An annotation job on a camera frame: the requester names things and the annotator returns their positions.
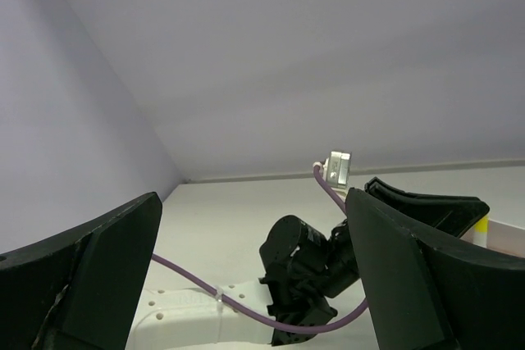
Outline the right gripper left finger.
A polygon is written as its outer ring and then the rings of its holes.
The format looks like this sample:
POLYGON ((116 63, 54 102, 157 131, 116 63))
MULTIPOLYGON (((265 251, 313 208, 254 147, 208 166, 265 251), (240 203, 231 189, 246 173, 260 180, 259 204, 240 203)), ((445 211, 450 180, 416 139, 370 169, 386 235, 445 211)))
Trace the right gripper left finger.
POLYGON ((162 216, 156 193, 1 255, 3 349, 123 349, 162 216))

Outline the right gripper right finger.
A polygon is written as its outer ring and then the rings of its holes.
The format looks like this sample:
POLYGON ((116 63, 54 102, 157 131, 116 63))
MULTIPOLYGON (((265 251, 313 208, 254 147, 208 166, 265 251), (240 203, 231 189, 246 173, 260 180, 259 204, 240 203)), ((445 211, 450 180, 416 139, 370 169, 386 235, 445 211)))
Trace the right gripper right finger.
POLYGON ((360 189, 349 234, 381 349, 522 349, 524 260, 457 239, 360 189))

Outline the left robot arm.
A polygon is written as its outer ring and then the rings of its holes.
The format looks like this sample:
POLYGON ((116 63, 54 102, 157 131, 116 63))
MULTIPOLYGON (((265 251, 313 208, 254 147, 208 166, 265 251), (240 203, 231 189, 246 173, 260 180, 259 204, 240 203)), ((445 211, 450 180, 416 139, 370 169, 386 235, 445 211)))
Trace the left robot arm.
POLYGON ((268 349, 272 328, 232 309, 170 268, 177 264, 224 297, 265 314, 270 293, 258 279, 260 244, 293 214, 330 231, 342 195, 312 178, 182 184, 162 205, 155 253, 127 342, 129 349, 268 349))

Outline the yellow white marker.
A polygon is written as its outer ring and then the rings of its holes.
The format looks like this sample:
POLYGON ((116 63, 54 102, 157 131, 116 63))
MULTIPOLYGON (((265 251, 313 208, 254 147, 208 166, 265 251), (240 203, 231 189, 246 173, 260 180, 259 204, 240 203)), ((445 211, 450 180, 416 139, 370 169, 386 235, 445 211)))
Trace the yellow white marker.
POLYGON ((472 243, 487 248, 489 216, 483 216, 473 227, 472 243))

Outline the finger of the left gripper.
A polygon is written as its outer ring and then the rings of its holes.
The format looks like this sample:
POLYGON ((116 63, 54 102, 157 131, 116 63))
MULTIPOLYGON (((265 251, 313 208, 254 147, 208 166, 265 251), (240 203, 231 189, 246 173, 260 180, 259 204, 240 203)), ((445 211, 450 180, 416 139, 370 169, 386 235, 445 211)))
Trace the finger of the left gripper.
POLYGON ((365 184, 364 191, 396 211, 456 238, 465 235, 490 211, 476 197, 405 192, 377 177, 365 184))

